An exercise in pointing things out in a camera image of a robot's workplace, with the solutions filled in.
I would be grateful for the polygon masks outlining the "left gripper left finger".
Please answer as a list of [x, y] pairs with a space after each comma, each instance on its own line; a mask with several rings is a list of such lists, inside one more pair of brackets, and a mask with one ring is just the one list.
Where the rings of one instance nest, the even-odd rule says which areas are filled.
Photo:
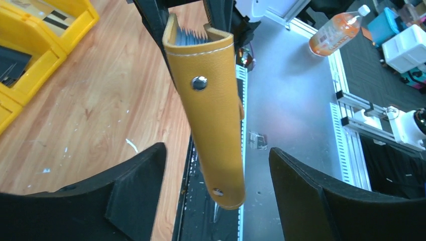
[[167, 150], [127, 161], [55, 192], [1, 194], [1, 240], [149, 240]]

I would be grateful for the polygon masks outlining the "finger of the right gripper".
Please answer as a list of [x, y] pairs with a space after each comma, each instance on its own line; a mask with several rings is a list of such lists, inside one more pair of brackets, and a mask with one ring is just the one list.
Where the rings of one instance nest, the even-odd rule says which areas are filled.
[[231, 31], [233, 0], [203, 0], [209, 24], [219, 30]]
[[148, 30], [152, 39], [156, 42], [160, 49], [164, 61], [167, 65], [169, 74], [172, 78], [173, 84], [174, 79], [170, 70], [170, 65], [167, 60], [167, 55], [162, 43], [163, 33], [169, 17], [169, 11], [166, 5], [166, 1], [161, 0], [133, 0], [139, 14], [142, 18], [142, 23]]

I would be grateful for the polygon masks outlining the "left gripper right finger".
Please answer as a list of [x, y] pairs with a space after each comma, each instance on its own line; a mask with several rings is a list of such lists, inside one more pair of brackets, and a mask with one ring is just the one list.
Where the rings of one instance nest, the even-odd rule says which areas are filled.
[[425, 240], [425, 199], [367, 191], [280, 148], [269, 166], [285, 240]]

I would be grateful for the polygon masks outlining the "yellow leather card holder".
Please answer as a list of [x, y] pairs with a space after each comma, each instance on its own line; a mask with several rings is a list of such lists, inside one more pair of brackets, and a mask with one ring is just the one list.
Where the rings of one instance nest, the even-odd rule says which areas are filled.
[[184, 107], [206, 188], [222, 208], [245, 200], [241, 151], [244, 110], [238, 95], [234, 37], [209, 24], [181, 28], [170, 14], [162, 43]]

